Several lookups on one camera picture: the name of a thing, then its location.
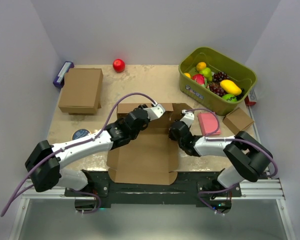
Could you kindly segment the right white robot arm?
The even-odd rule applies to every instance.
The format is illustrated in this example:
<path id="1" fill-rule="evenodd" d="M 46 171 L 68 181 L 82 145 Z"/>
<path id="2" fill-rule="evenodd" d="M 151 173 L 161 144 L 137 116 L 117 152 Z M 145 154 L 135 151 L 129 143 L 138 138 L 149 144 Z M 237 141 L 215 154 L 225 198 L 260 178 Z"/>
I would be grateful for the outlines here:
<path id="1" fill-rule="evenodd" d="M 189 156 L 227 157 L 231 162 L 202 188 L 205 194 L 223 197 L 244 180 L 257 182 L 268 165 L 274 163 L 273 155 L 245 131 L 224 138 L 193 135 L 186 123 L 178 120 L 168 135 Z"/>

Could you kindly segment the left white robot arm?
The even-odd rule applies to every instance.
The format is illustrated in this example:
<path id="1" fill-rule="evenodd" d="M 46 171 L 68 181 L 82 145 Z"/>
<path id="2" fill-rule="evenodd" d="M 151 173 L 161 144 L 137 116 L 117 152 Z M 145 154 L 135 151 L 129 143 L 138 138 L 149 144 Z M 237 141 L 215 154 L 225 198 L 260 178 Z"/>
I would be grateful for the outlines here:
<path id="1" fill-rule="evenodd" d="M 77 160 L 99 152 L 120 148 L 135 140 L 149 122 L 159 119 L 165 111 L 161 105 L 139 105 L 125 117 L 117 119 L 96 133 L 77 140 L 51 145 L 40 141 L 25 162 L 29 177 L 37 192 L 55 186 L 75 189 L 82 196 L 89 196 L 94 184 L 83 171 L 68 171 L 65 167 Z"/>

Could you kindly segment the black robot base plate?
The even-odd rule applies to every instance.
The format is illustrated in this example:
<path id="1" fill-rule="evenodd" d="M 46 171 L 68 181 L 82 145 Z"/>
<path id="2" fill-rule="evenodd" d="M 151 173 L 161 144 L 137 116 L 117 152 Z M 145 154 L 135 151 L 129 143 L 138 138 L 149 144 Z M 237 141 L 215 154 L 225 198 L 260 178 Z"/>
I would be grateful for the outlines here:
<path id="1" fill-rule="evenodd" d="M 204 207 L 199 197 L 218 210 L 229 210 L 232 206 L 229 197 L 242 196 L 239 185 L 231 191 L 218 194 L 199 194 L 214 179 L 217 171 L 178 172 L 171 185 L 151 185 L 134 183 L 116 183 L 107 171 L 86 171 L 88 186 L 82 192 L 94 193 L 101 199 L 101 208 L 110 208 L 114 204 L 144 205 L 195 205 Z"/>

